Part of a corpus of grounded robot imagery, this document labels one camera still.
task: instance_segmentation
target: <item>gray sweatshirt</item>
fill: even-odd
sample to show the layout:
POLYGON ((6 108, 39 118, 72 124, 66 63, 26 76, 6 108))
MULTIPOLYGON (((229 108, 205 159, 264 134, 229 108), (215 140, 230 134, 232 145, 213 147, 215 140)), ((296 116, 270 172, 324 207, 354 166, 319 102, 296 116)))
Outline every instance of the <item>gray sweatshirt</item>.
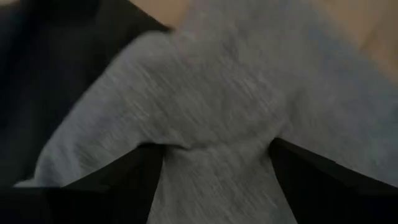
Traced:
POLYGON ((170 148, 149 223, 295 223, 276 137, 398 187, 398 89, 304 0, 194 0, 128 45, 45 146, 64 186, 141 142, 170 148))

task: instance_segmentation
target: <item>clothing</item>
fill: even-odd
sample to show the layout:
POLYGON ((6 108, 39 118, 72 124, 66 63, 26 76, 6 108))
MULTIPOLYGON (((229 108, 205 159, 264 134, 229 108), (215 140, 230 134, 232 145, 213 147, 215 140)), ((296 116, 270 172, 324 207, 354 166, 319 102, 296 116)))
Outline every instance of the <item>clothing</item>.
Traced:
POLYGON ((127 46, 45 146, 29 184, 65 186, 140 142, 167 149, 149 223, 295 223, 276 137, 398 186, 398 91, 300 0, 197 0, 127 46))
MULTIPOLYGON (((174 146, 140 145, 64 188, 1 189, 0 217, 18 223, 147 223, 168 147, 174 146)), ((398 221, 398 188, 281 139, 267 151, 298 224, 398 221)))
POLYGON ((0 7, 0 186, 32 177, 52 133, 125 45, 167 29, 125 0, 0 7))

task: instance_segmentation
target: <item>dark fabric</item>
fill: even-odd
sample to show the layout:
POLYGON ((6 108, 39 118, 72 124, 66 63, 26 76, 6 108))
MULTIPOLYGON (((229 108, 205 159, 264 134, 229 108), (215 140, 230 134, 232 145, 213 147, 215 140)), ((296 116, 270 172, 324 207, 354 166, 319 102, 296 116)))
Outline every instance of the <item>dark fabric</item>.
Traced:
POLYGON ((398 223, 398 189, 281 139, 269 148, 298 224, 398 223))
POLYGON ((165 146, 143 144, 62 189, 0 190, 0 220, 14 223, 147 222, 165 146))
POLYGON ((44 144, 113 57, 167 31, 127 0, 22 0, 0 7, 0 186, 29 178, 44 144))

